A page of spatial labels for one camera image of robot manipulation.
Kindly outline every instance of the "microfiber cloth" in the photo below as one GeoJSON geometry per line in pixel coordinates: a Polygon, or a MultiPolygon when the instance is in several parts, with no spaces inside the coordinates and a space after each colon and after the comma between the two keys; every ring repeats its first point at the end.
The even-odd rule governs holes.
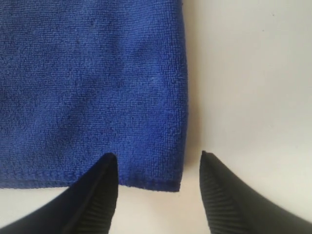
{"type": "Polygon", "coordinates": [[[119,182],[178,191],[181,0],[0,0],[0,187],[68,186],[105,153],[119,182]]]}

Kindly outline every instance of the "black pointed object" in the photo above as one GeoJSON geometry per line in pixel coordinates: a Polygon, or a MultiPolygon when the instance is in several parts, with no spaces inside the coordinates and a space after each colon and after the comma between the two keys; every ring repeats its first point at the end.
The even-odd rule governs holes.
{"type": "Polygon", "coordinates": [[[117,159],[105,154],[58,197],[0,234],[107,234],[117,194],[117,159]]]}
{"type": "Polygon", "coordinates": [[[200,190],[212,234],[312,234],[312,224],[250,188],[215,155],[203,152],[200,190]]]}

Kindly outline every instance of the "terry fabric texture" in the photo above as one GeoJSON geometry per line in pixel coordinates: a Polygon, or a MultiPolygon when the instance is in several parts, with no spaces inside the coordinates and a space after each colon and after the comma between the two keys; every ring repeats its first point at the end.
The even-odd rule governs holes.
{"type": "Polygon", "coordinates": [[[0,187],[178,191],[186,126],[181,0],[0,0],[0,187]]]}

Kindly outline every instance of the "blue microfiber towel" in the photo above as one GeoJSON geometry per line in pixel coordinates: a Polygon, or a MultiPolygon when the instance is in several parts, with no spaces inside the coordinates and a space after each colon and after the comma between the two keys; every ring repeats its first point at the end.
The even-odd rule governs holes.
{"type": "Polygon", "coordinates": [[[0,187],[178,191],[186,128],[181,0],[0,0],[0,187]]]}

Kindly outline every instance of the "white surface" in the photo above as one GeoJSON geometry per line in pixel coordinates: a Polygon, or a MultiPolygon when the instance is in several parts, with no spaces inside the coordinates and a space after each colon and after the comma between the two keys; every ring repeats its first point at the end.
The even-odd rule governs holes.
{"type": "MultiPolygon", "coordinates": [[[[181,192],[120,187],[110,233],[208,233],[202,149],[312,221],[311,9],[310,0],[184,0],[190,124],[181,192]]],[[[0,191],[0,226],[62,191],[0,191]]]]}

